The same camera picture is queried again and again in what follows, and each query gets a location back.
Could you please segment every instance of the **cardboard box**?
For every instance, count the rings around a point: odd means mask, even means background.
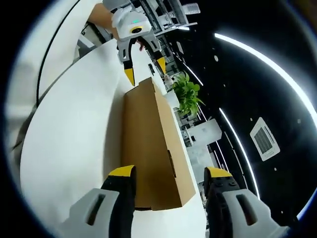
[[[151,78],[124,96],[121,163],[137,169],[136,209],[182,207],[195,194],[172,113]]]

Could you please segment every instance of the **cardboard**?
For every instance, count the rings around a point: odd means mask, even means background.
[[[181,207],[195,194],[170,106],[151,78],[124,96],[122,166],[137,169],[137,209]]]

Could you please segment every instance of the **white table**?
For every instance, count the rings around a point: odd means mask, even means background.
[[[137,46],[132,58],[138,84],[151,76],[152,62]],[[153,79],[166,93],[157,71]],[[47,227],[63,222],[70,206],[120,165],[122,97],[130,89],[112,40],[69,68],[44,97],[25,137],[20,178],[25,199]],[[205,213],[182,145],[196,195],[182,208],[135,212],[132,237],[205,236]]]

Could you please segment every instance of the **potted plant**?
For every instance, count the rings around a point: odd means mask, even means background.
[[[200,86],[189,81],[187,73],[176,76],[177,80],[173,84],[173,90],[179,101],[179,112],[181,116],[186,114],[196,115],[198,103],[204,104],[197,96]]]

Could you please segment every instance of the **person's arm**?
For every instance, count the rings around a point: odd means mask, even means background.
[[[113,37],[118,40],[117,29],[112,27],[112,16],[113,14],[102,3],[99,3],[95,5],[93,11],[90,13],[88,21],[109,30],[113,34]],[[140,50],[142,50],[144,46],[140,42],[138,43],[140,44]]]

